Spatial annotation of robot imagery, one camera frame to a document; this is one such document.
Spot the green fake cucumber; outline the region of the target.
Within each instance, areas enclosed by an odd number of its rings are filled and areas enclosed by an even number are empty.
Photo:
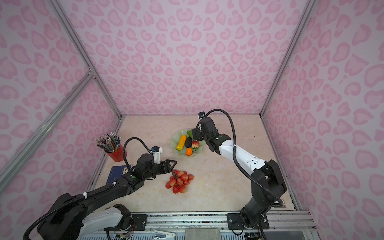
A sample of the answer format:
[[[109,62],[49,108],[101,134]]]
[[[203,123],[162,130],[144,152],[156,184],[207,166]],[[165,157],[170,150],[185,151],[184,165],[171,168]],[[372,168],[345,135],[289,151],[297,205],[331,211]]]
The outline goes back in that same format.
[[[188,130],[188,131],[187,131],[187,135],[188,135],[190,138],[193,138],[193,133],[192,133],[191,130]]]

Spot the red fake strawberry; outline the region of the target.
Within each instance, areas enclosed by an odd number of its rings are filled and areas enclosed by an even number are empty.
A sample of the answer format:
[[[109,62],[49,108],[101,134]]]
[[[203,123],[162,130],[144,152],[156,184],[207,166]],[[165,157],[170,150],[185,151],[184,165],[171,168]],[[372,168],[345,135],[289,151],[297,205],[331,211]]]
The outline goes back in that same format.
[[[197,150],[200,147],[200,143],[198,141],[193,141],[191,148]]]

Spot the dark fake avocado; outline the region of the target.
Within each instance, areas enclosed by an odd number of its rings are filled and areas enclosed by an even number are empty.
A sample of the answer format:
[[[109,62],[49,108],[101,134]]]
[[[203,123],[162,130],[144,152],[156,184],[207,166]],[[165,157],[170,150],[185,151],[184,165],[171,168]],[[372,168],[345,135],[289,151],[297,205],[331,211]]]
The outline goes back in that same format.
[[[190,137],[187,137],[187,139],[185,141],[185,147],[186,148],[191,148],[192,142],[193,142],[193,139],[190,138]]]

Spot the red fake grape bunch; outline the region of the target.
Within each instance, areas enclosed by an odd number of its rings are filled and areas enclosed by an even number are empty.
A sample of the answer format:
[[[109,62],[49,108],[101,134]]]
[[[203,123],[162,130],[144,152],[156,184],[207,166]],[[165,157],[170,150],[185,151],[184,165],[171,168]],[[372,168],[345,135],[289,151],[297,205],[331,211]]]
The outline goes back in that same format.
[[[174,194],[185,194],[187,187],[194,178],[194,175],[188,174],[186,171],[172,170],[169,181],[165,184],[165,188],[171,189]]]

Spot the orange fake tangerine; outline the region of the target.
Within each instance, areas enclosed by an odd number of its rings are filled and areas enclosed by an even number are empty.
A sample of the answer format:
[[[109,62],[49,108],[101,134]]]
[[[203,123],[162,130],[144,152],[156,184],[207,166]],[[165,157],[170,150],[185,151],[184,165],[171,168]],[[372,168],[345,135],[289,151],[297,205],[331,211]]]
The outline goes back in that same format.
[[[186,155],[191,156],[193,154],[194,150],[192,148],[187,148],[186,149]]]

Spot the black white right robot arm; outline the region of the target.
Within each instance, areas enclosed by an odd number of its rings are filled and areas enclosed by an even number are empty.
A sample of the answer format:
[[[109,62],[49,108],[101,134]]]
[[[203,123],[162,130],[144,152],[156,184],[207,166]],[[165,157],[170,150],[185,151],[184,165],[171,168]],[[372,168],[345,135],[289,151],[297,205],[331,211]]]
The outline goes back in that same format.
[[[265,161],[239,147],[233,121],[233,137],[219,133],[212,118],[201,117],[192,129],[194,139],[205,141],[211,152],[231,160],[239,171],[251,181],[252,197],[240,210],[240,224],[251,229],[264,222],[265,214],[278,204],[283,207],[282,195],[287,186],[276,161]]]

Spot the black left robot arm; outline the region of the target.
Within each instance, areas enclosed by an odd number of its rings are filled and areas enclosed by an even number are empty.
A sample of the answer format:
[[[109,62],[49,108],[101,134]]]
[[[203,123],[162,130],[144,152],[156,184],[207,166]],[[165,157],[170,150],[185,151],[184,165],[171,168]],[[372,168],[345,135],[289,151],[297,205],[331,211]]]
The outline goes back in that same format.
[[[146,180],[172,173],[176,164],[175,160],[155,163],[152,154],[143,154],[135,166],[112,183],[75,196],[61,195],[48,213],[37,220],[37,231],[44,240],[76,240],[104,229],[130,231],[134,220],[124,205],[116,204],[102,212],[97,210],[136,192]]]

